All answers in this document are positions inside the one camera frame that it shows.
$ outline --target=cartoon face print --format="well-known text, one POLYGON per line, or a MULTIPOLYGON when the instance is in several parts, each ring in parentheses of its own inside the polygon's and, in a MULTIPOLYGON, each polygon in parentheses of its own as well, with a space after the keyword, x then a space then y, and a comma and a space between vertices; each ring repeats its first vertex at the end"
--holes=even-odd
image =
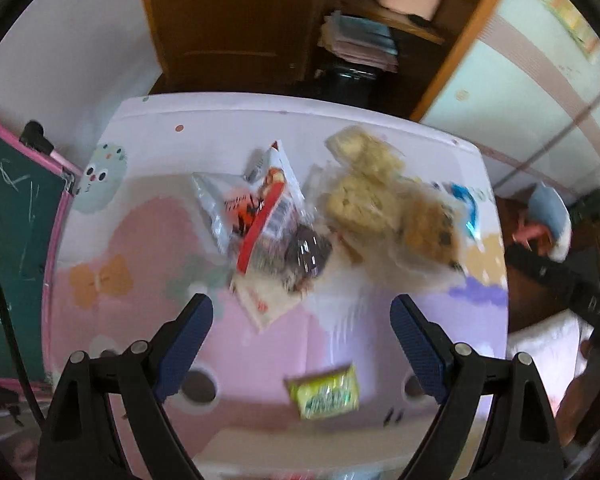
POLYGON ((81 213, 103 210, 113 199, 126 173, 126 153, 122 146, 96 147, 75 190, 74 209, 81 213))

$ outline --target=black cable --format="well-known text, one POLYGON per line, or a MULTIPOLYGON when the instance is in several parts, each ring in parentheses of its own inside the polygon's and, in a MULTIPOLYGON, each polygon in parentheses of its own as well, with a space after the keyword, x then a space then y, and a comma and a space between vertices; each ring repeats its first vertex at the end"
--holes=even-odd
POLYGON ((27 404, 31 410, 31 415, 33 415, 33 418, 36 419, 40 429, 42 429, 45 423, 45 416, 43 415, 42 410, 40 410, 36 396, 31 389, 31 384, 29 383, 29 378, 27 377, 27 370, 24 367, 24 362, 22 362, 20 349, 18 348, 18 342, 16 341, 16 335, 13 331, 13 325, 11 324, 9 307, 7 305, 7 300, 4 297, 4 291, 2 290, 1 284, 0 321, 2 322, 2 328, 4 329, 4 336, 7 338, 7 346, 9 347, 9 352, 11 353, 11 361, 13 362, 13 366, 16 368, 18 380, 20 381, 20 386, 22 387, 24 396, 27 399, 27 404))

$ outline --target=barcode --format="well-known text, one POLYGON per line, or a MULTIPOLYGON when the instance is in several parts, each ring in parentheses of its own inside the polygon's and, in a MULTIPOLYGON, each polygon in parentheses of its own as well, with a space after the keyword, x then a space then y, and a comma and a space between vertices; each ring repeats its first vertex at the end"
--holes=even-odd
POLYGON ((283 229, 285 227, 286 219, 293 207, 293 201, 283 196, 280 198, 278 204, 273 208, 267 223, 264 225, 262 233, 270 238, 280 240, 282 238, 283 229))

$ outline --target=wooden door frame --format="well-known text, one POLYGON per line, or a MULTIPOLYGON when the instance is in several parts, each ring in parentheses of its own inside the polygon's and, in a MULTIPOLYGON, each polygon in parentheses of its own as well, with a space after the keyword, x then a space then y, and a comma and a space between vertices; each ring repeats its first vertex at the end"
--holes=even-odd
POLYGON ((448 56, 442 63, 442 66, 434 76, 433 80, 420 98, 420 101, 409 116, 414 122, 419 122, 427 113, 433 102, 436 100, 446 83, 458 68, 460 62, 475 43, 489 21, 493 11, 500 0, 480 0, 474 13, 469 18, 465 28, 449 51, 448 56))

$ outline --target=blue gripper pad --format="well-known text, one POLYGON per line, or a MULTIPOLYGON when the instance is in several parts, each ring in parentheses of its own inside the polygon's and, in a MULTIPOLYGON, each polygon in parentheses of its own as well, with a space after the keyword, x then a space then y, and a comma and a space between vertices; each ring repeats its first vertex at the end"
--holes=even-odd
POLYGON ((214 320, 214 308, 211 300, 204 296, 189 319, 184 321, 173 343, 164 354, 158 367, 158 378, 154 386, 154 395, 158 402, 176 394, 186 373, 196 358, 198 350, 214 320))
POLYGON ((420 386, 427 395, 434 397, 438 404, 442 404, 448 396, 446 377, 452 361, 449 362, 447 352, 442 352, 447 359, 440 355, 430 336, 438 340, 442 333, 442 348, 446 345, 446 341, 444 341, 446 338, 449 344, 446 348, 449 356, 451 341, 438 325, 426 320, 407 294, 397 296, 392 301, 390 319, 391 327, 394 329, 402 351, 409 360, 420 386))

